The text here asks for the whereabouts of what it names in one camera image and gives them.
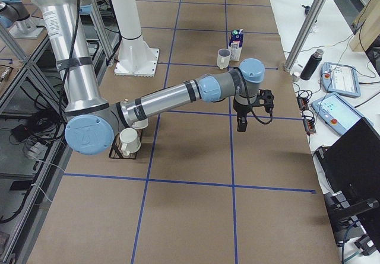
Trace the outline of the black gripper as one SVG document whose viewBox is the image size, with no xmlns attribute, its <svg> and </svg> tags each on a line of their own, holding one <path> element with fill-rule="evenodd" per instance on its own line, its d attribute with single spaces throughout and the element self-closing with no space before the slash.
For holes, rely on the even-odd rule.
<svg viewBox="0 0 380 264">
<path fill-rule="evenodd" d="M 242 104 L 236 99 L 233 100 L 233 109 L 237 114 L 237 131 L 245 132 L 247 128 L 247 114 L 251 112 L 251 108 L 248 104 Z"/>
</svg>

